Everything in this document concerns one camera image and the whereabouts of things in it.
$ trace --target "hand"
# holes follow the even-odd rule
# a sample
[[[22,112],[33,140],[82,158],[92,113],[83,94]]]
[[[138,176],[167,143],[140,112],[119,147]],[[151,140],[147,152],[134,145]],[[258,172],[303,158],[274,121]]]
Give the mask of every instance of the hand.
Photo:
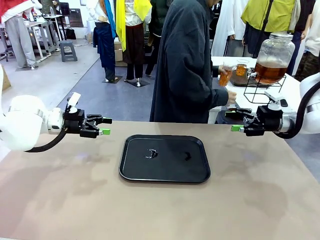
[[[104,17],[104,16],[99,16],[98,17],[98,21],[99,22],[103,22],[103,23],[106,23],[108,21],[108,18]]]
[[[228,102],[226,103],[226,106],[229,106],[231,104],[236,103],[237,94],[233,91],[228,91]]]
[[[303,31],[301,34],[301,40],[305,39],[308,31]]]
[[[227,71],[232,71],[232,67],[230,66],[224,66],[224,65],[220,65],[219,66],[219,69],[218,69],[218,72],[221,74],[228,74]]]

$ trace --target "amber liquid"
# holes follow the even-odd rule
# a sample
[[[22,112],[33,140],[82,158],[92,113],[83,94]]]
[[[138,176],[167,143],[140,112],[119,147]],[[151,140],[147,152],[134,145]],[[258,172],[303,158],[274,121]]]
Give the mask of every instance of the amber liquid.
[[[287,72],[287,67],[280,67],[279,64],[272,62],[267,64],[269,67],[259,63],[255,65],[255,71],[258,73],[256,81],[262,84],[275,84],[279,82]]]
[[[222,86],[222,87],[225,87],[227,86],[230,78],[231,78],[231,75],[232,75],[232,71],[227,71],[226,70],[226,74],[224,73],[221,73],[220,74],[220,80],[219,80],[219,85]]]
[[[236,71],[235,71],[235,73],[236,73],[237,76],[243,76],[243,75],[245,75],[246,70],[247,70],[247,65],[245,65],[245,64],[238,64],[238,65],[236,66]]]

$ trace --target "red jacket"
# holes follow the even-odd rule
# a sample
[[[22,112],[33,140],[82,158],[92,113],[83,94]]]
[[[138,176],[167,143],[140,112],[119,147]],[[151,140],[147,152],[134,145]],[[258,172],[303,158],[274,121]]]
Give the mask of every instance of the red jacket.
[[[13,7],[25,2],[27,0],[0,0],[0,18]]]

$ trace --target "blue scarf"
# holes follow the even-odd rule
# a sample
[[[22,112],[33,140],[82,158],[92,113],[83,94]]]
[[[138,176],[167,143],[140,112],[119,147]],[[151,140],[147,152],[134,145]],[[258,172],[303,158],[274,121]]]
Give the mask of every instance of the blue scarf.
[[[114,15],[112,14],[111,5],[110,5],[109,0],[104,0],[104,5],[105,5],[106,14],[107,14],[109,22],[110,22],[110,26],[111,26],[111,30],[112,30],[112,37],[113,37],[113,39],[115,39],[117,36],[116,24],[114,21]]]

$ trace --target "black bag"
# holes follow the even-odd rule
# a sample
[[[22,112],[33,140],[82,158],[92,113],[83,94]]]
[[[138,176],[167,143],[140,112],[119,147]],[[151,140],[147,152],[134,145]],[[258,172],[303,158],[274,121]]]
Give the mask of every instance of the black bag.
[[[67,38],[67,39],[73,39],[73,40],[76,39],[75,30],[73,30],[71,27],[68,27],[68,28],[65,30],[65,35],[66,35],[66,38]]]

